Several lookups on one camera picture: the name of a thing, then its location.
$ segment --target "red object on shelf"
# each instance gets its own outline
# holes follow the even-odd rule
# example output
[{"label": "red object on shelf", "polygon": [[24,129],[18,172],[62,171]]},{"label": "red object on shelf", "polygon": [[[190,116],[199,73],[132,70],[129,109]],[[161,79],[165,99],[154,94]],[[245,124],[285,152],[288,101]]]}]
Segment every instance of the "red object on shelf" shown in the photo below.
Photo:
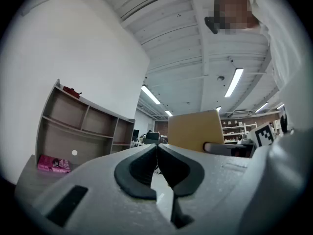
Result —
[{"label": "red object on shelf", "polygon": [[80,93],[76,92],[73,88],[69,88],[69,87],[66,87],[66,86],[63,86],[63,91],[67,92],[68,94],[71,94],[72,96],[76,97],[76,98],[79,98]]}]

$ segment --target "white ceiling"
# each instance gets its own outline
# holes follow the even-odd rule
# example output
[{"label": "white ceiling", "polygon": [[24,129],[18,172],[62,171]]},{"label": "white ceiling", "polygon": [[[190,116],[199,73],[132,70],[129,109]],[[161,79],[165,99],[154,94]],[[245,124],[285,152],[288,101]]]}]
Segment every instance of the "white ceiling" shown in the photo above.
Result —
[{"label": "white ceiling", "polygon": [[[267,39],[257,30],[211,33],[204,17],[213,13],[214,0],[106,2],[151,59],[143,84],[161,105],[142,92],[138,108],[146,114],[164,119],[164,110],[179,115],[221,106],[220,114],[226,117],[235,110],[256,110],[267,101],[265,111],[280,103]],[[225,98],[235,67],[244,68],[244,73],[231,97]]]}]

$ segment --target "ceiling light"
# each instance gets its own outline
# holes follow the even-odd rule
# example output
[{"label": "ceiling light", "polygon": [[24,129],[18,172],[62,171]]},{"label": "ceiling light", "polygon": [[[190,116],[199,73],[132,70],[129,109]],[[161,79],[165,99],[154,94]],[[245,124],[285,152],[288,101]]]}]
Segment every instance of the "ceiling light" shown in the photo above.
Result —
[{"label": "ceiling light", "polygon": [[160,104],[157,98],[148,90],[147,87],[142,86],[141,89],[149,96],[149,98],[151,98],[154,101],[154,103]]},{"label": "ceiling light", "polygon": [[264,105],[262,105],[259,109],[257,109],[256,111],[255,111],[255,113],[257,113],[257,112],[259,112],[260,110],[262,110],[265,106],[267,106],[268,105],[268,102],[266,102]]},{"label": "ceiling light", "polygon": [[281,106],[279,106],[277,109],[280,110],[282,107],[284,107],[285,104],[282,104]]},{"label": "ceiling light", "polygon": [[230,97],[230,95],[233,93],[243,72],[244,72],[243,68],[236,68],[233,80],[230,83],[230,86],[225,94],[225,97]]},{"label": "ceiling light", "polygon": [[172,117],[172,113],[170,113],[169,111],[165,111],[167,113],[167,115],[169,115],[170,117]]}]

